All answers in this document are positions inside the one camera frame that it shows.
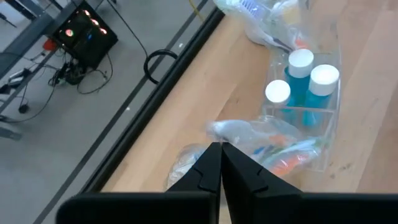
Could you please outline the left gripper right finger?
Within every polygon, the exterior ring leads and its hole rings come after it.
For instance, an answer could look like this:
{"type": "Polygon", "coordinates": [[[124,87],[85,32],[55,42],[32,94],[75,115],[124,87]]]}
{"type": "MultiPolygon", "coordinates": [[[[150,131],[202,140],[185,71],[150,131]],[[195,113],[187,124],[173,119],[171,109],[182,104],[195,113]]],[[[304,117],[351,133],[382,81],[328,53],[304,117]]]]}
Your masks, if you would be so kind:
{"type": "Polygon", "coordinates": [[[300,190],[230,143],[222,144],[222,181],[232,224],[294,224],[300,190]]]}

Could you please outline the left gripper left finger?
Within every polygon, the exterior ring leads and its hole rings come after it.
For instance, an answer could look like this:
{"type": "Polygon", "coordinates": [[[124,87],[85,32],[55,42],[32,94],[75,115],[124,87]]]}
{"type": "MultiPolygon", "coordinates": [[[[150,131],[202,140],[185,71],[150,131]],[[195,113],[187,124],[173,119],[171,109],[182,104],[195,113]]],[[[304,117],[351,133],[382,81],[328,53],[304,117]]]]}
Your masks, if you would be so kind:
{"type": "Polygon", "coordinates": [[[211,143],[181,156],[169,175],[176,200],[167,206],[172,224],[218,224],[221,192],[221,144],[211,143]]]}

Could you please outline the blue mouthwash bottle white cap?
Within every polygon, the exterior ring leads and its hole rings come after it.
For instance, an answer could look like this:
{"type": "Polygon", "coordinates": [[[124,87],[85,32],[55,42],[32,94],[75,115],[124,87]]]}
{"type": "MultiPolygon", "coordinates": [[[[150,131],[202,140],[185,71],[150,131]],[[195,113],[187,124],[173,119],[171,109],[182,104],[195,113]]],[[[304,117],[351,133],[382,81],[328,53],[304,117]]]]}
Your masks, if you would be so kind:
{"type": "Polygon", "coordinates": [[[314,54],[309,49],[294,50],[289,54],[288,65],[284,69],[286,82],[291,89],[294,106],[303,106],[313,69],[314,54]]]}
{"type": "Polygon", "coordinates": [[[273,80],[266,86],[264,93],[266,97],[263,107],[264,113],[292,123],[295,113],[288,107],[293,107],[295,100],[291,96],[289,84],[284,80],[273,80]]]}
{"type": "Polygon", "coordinates": [[[327,109],[339,79],[340,72],[336,67],[329,64],[316,66],[310,73],[304,106],[327,109]]]}

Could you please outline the clear acrylic organizer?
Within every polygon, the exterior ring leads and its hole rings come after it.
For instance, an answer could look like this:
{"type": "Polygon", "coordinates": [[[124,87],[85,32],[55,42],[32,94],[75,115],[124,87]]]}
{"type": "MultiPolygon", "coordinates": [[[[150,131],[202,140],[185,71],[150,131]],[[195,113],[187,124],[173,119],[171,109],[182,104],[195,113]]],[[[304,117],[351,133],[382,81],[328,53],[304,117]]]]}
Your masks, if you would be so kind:
{"type": "MultiPolygon", "coordinates": [[[[279,9],[283,0],[256,0],[264,6],[264,15],[261,18],[247,17],[240,15],[246,23],[245,31],[247,36],[261,45],[265,45],[270,50],[270,61],[266,75],[266,86],[273,80],[284,80],[284,69],[288,65],[288,57],[294,50],[288,40],[284,22],[282,21],[281,10],[279,9]]],[[[333,142],[336,123],[338,120],[338,110],[340,106],[340,83],[341,83],[341,52],[340,41],[338,39],[336,20],[333,16],[322,13],[322,0],[301,0],[306,10],[306,40],[308,48],[314,54],[313,69],[322,64],[329,64],[336,67],[340,72],[340,79],[327,109],[306,108],[303,106],[288,107],[295,113],[292,123],[284,121],[282,118],[266,115],[263,107],[266,100],[264,93],[264,102],[261,108],[261,117],[257,121],[251,122],[255,131],[254,145],[261,146],[272,145],[267,154],[253,155],[260,165],[267,168],[268,162],[265,159],[285,147],[289,147],[296,142],[308,139],[317,139],[320,142],[321,154],[308,162],[304,166],[315,170],[322,170],[328,157],[328,150],[333,142]],[[294,142],[285,147],[273,145],[268,136],[271,134],[283,134],[294,138],[294,142]]]]}

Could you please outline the black power strip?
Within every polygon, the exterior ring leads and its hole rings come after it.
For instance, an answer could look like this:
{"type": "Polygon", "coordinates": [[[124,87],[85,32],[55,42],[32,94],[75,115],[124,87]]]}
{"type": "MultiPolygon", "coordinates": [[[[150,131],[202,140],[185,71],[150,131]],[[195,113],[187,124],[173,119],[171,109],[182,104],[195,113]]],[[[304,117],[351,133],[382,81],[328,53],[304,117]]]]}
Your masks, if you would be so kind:
{"type": "Polygon", "coordinates": [[[84,79],[86,72],[86,66],[80,63],[67,62],[64,63],[62,68],[55,74],[53,83],[59,85],[62,81],[65,81],[70,85],[77,85],[84,79]]]}

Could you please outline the black computer tower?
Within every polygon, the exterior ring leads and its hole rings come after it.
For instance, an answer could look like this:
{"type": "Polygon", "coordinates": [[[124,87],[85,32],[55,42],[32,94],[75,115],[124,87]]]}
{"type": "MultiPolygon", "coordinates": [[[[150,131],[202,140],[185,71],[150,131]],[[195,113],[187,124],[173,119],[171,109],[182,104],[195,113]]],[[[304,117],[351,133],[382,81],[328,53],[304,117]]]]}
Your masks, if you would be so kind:
{"type": "Polygon", "coordinates": [[[49,38],[84,66],[97,68],[118,37],[85,0],[71,0],[55,18],[49,38]]]}

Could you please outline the small red object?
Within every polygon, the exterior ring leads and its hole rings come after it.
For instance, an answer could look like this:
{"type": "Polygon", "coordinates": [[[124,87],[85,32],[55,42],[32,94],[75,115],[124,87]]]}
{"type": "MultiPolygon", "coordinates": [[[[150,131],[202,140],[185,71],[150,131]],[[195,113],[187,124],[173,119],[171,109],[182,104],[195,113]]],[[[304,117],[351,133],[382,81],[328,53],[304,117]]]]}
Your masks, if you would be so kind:
{"type": "Polygon", "coordinates": [[[53,41],[52,39],[47,39],[44,44],[43,44],[43,49],[45,51],[49,51],[49,52],[53,52],[56,51],[58,49],[58,45],[55,41],[53,41]]]}

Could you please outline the grey metal beam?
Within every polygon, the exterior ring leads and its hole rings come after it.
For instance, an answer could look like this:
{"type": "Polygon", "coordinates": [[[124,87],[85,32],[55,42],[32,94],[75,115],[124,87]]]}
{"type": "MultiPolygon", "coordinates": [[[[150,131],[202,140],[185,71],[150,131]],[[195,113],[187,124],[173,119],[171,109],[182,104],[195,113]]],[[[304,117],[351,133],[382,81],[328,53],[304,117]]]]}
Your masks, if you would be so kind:
{"type": "Polygon", "coordinates": [[[43,35],[50,35],[60,26],[83,1],[71,0],[65,7],[61,7],[60,13],[53,18],[31,0],[23,0],[22,4],[27,2],[27,8],[35,12],[36,18],[4,50],[0,50],[0,78],[5,76],[43,35]]]}

